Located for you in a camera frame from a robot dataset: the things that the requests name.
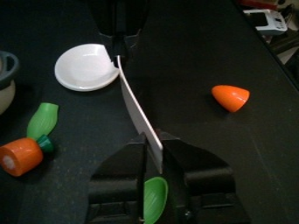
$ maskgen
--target white dish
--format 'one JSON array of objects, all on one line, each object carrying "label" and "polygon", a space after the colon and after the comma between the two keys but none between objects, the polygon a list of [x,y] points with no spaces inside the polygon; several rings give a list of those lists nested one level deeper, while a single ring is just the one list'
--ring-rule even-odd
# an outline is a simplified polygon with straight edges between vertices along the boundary
[{"label": "white dish", "polygon": [[117,77],[102,45],[86,44],[70,48],[57,59],[54,76],[58,83],[74,91],[92,91],[105,87]]}]

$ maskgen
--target orange carrot piece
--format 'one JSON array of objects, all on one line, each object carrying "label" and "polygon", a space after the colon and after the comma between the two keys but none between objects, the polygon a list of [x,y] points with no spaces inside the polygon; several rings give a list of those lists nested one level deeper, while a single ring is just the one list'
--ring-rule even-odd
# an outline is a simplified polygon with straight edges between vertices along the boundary
[{"label": "orange carrot piece", "polygon": [[0,165],[16,177],[26,173],[41,161],[41,148],[28,137],[0,147]]}]

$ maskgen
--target white blade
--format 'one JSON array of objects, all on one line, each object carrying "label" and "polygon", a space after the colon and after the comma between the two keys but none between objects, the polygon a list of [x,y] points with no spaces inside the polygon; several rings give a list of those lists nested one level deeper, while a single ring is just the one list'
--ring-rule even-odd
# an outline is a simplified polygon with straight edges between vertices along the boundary
[{"label": "white blade", "polygon": [[122,91],[122,96],[125,100],[125,107],[128,110],[128,114],[133,121],[137,133],[138,134],[144,133],[145,135],[145,138],[152,148],[150,154],[153,157],[153,162],[154,162],[157,171],[161,173],[162,172],[162,144],[154,134],[153,127],[146,120],[145,113],[137,103],[132,89],[128,86],[126,77],[122,72],[118,56],[116,56],[116,62],[117,62],[117,67],[120,72],[118,76],[120,76],[120,83],[121,83],[121,91]]}]

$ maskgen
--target black table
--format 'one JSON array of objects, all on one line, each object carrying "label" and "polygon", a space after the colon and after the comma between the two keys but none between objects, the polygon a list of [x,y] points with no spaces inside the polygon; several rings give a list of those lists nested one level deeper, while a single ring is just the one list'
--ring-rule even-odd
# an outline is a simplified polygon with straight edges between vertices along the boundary
[{"label": "black table", "polygon": [[[0,48],[21,62],[16,97],[0,115],[0,144],[25,136],[41,102],[60,105],[56,153],[13,178],[0,171],[0,223],[82,223],[88,182],[136,130],[118,80],[89,93],[65,89],[53,66],[73,46],[100,43],[81,1],[2,1]],[[230,1],[152,1],[125,75],[154,128],[209,150],[234,171],[252,223],[296,223],[299,95],[266,44]],[[210,88],[250,92],[228,113]]]}]

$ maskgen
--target orange cone-shaped toy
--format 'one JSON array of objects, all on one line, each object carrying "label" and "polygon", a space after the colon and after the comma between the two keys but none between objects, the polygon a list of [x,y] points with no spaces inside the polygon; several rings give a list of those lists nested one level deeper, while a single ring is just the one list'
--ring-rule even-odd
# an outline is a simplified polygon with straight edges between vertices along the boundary
[{"label": "orange cone-shaped toy", "polygon": [[229,112],[236,112],[242,107],[249,96],[244,88],[226,85],[214,86],[210,93],[220,106]]}]

